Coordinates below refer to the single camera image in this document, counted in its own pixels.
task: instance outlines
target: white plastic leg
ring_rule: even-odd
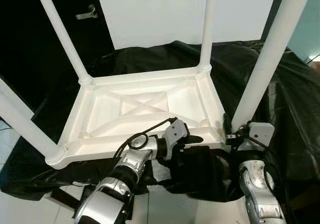
[[[282,0],[232,120],[232,131],[252,119],[308,0]]]
[[[79,77],[79,83],[87,83],[91,80],[91,76],[87,73],[66,29],[62,23],[57,10],[52,0],[40,0],[46,14],[48,15],[50,22],[66,52],[66,55],[70,59],[70,62]]]
[[[48,164],[54,163],[64,156],[65,149],[50,140],[31,120],[23,115],[21,110],[3,95],[0,95],[0,116],[44,155]]]
[[[202,46],[200,54],[200,62],[198,64],[199,71],[211,70],[211,49],[213,38],[213,16],[214,16],[214,1],[206,0],[205,3],[205,22],[203,27]]]

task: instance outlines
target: white panel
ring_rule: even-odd
[[[260,39],[273,0],[216,0],[215,42]],[[205,0],[100,0],[116,49],[200,44]]]

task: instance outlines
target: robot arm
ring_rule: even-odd
[[[272,193],[274,181],[265,164],[252,155],[268,149],[274,127],[269,123],[251,122],[236,134],[226,135],[234,156],[240,159],[240,188],[245,195],[249,220],[254,223],[285,224],[281,207]]]
[[[118,224],[127,219],[133,189],[145,169],[145,162],[156,158],[170,160],[172,150],[180,140],[189,136],[187,126],[177,118],[162,138],[140,133],[132,139],[128,152],[117,162],[108,177],[81,204],[75,224]]]

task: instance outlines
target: door handle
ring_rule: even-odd
[[[75,16],[76,19],[77,20],[84,20],[84,19],[89,19],[89,18],[94,18],[94,19],[98,18],[98,15],[97,15],[97,12],[95,10],[94,5],[89,5],[88,9],[89,9],[88,13],[76,15]]]

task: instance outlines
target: black tarp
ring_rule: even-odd
[[[233,116],[259,56],[261,43],[213,44],[211,78],[229,116]],[[173,42],[151,48],[126,48],[86,66],[94,76],[107,76],[196,66],[199,45]],[[73,71],[60,79],[33,117],[57,142],[76,98],[79,85]],[[294,53],[286,51],[276,69],[256,114],[256,121],[275,126],[272,148],[286,169],[294,195],[320,180],[320,77]],[[96,184],[108,173],[111,160],[75,162],[62,170],[47,166],[41,156],[20,138],[0,174],[3,192],[23,199],[42,195],[74,181]]]

